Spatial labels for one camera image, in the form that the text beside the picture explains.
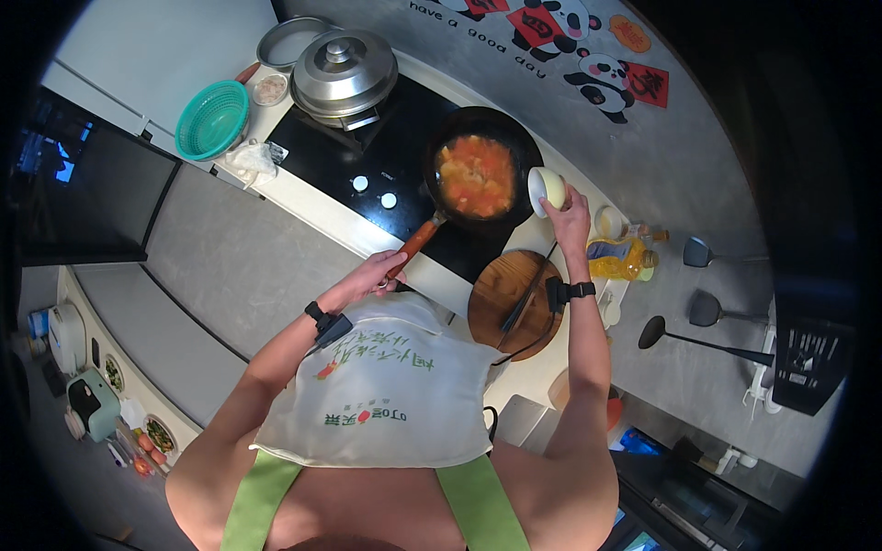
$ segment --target apron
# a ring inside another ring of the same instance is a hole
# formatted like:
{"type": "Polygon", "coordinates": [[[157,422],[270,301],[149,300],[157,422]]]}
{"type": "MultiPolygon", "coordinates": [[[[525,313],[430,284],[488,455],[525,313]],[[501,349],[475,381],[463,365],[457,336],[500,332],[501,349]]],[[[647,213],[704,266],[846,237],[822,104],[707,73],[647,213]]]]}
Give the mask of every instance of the apron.
{"type": "Polygon", "coordinates": [[[306,358],[294,384],[273,401],[221,551],[263,549],[304,465],[434,468],[467,549],[529,551],[485,455],[492,444],[482,412],[484,366],[499,352],[453,337],[415,293],[369,297],[346,314],[353,330],[306,358]],[[416,389],[416,396],[402,389],[416,389]]]}

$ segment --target green apron strap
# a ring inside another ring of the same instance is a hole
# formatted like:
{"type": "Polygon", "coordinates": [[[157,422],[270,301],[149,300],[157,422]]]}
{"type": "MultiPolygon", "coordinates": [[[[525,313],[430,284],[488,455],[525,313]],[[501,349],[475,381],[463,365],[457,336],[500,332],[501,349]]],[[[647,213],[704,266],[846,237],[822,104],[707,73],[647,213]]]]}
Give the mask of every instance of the green apron strap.
{"type": "Polygon", "coordinates": [[[529,551],[527,536],[490,458],[482,454],[435,473],[469,551],[529,551]]]}
{"type": "Polygon", "coordinates": [[[220,551],[261,551],[276,510],[302,466],[258,450],[235,492],[220,551]]]}

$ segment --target stove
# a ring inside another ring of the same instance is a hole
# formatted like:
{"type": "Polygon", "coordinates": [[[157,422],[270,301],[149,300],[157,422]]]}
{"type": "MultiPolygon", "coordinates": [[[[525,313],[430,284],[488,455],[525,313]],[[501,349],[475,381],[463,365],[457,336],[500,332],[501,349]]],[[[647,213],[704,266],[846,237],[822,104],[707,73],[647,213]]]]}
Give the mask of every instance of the stove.
{"type": "MultiPolygon", "coordinates": [[[[406,241],[435,206],[422,179],[423,148],[441,121],[458,106],[410,78],[399,75],[380,106],[380,120],[345,132],[313,121],[292,107],[266,140],[289,151],[279,165],[328,197],[406,241]],[[368,188],[355,191],[357,176],[368,188]],[[398,199],[391,209],[380,204],[385,193],[398,199]]],[[[498,257],[512,235],[474,234],[448,222],[422,253],[469,283],[498,257]]]]}

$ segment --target green plastic basket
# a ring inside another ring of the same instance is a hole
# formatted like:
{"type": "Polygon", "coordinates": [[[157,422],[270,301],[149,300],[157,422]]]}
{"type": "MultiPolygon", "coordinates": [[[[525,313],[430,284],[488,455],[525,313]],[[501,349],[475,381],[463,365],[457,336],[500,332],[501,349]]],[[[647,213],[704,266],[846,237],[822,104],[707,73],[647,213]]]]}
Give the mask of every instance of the green plastic basket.
{"type": "Polygon", "coordinates": [[[234,80],[222,80],[196,94],[175,130],[177,152],[187,160],[220,156],[242,133],[248,120],[248,92],[234,80]]]}

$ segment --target pot lid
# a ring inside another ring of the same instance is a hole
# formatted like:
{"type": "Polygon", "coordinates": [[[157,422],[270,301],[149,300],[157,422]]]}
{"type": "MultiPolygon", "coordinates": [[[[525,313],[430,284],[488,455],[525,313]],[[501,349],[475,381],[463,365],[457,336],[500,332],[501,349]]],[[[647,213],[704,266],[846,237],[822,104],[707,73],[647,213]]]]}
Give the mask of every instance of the pot lid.
{"type": "Polygon", "coordinates": [[[381,36],[341,29],[319,35],[300,55],[292,77],[299,107],[318,115],[352,115],[392,90],[398,62],[381,36]]]}

